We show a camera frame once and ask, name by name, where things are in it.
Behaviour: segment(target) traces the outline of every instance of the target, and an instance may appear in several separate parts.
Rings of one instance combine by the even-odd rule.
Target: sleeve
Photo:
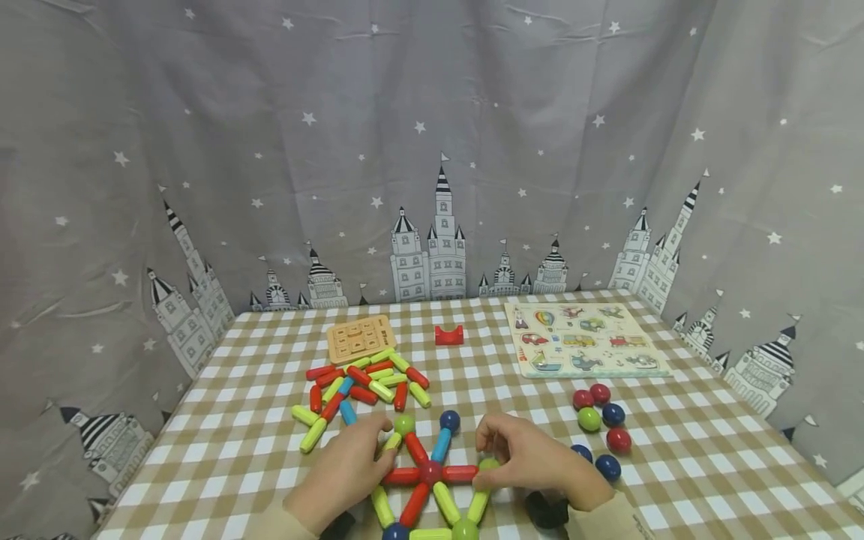
[[[316,540],[297,518],[282,508],[282,499],[276,498],[267,510],[252,516],[246,527],[244,540]]]
[[[591,512],[573,508],[568,512],[570,519],[564,528],[570,540],[654,540],[622,492]]]

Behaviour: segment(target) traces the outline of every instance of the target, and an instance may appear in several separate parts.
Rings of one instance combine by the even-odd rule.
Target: red ball
[[[573,407],[576,410],[585,409],[586,407],[594,407],[594,396],[587,390],[577,390],[573,392]]]
[[[630,446],[633,444],[633,441],[626,429],[612,428],[606,433],[606,444],[614,453],[626,454],[630,452]]]
[[[594,397],[595,403],[602,405],[609,401],[612,397],[612,392],[605,384],[597,383],[591,385],[591,395]]]
[[[432,460],[426,460],[420,466],[420,481],[429,487],[432,487],[437,481],[441,480],[443,471],[441,463]]]

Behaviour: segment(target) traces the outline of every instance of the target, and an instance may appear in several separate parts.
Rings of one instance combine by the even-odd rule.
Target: blue ball
[[[597,456],[597,461],[594,463],[600,474],[603,475],[608,482],[612,483],[621,478],[621,464],[618,460],[609,454]]]
[[[570,447],[571,450],[576,452],[578,455],[582,456],[588,463],[594,463],[594,457],[591,455],[591,450],[588,450],[586,447],[583,447],[581,444],[574,444]]]
[[[381,535],[381,540],[408,540],[410,534],[411,531],[408,527],[397,521],[384,529],[384,534]]]
[[[624,409],[616,403],[607,403],[603,405],[603,422],[610,428],[617,428],[624,423],[626,414]]]
[[[455,410],[445,410],[441,413],[441,429],[449,429],[451,434],[459,431],[459,414]]]

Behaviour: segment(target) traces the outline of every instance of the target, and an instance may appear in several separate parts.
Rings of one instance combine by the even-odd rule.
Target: checkered tablecloth
[[[626,411],[633,439],[617,487],[658,538],[864,537],[861,515],[635,297],[624,291],[527,297],[573,300],[626,304],[675,369],[673,378],[601,380]],[[319,452],[300,453],[307,428],[291,418],[290,408],[308,406],[311,383],[304,372],[327,362],[327,328],[369,314],[390,317],[397,350],[431,382],[433,406],[421,409],[409,397],[406,409],[416,417],[427,451],[435,444],[441,412],[461,415],[448,464],[478,462],[474,430],[484,413],[495,410],[530,418],[559,441],[579,442],[595,455],[606,452],[603,435],[582,433],[570,404],[573,390],[593,380],[529,380],[518,374],[503,308],[508,301],[515,299],[239,316],[96,538],[241,538],[250,516],[294,486]],[[457,324],[465,328],[465,344],[436,347],[434,326]],[[371,410],[354,404],[359,414]],[[376,407],[392,413],[391,406]],[[321,444],[341,424],[337,416]],[[410,464],[407,451],[399,463]],[[410,488],[388,491],[398,516]],[[451,492],[464,512],[470,486]],[[523,496],[513,490],[495,494],[481,538],[541,537],[525,514]],[[380,538],[368,501],[353,511],[359,520],[353,537]],[[434,500],[419,526],[446,526]]]

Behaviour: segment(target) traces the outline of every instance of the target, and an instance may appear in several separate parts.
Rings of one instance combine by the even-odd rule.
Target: wooden puzzle board
[[[669,365],[619,303],[509,303],[508,327],[527,378],[669,377]]]
[[[327,329],[331,364],[345,364],[396,346],[393,328],[385,315],[343,322]]]

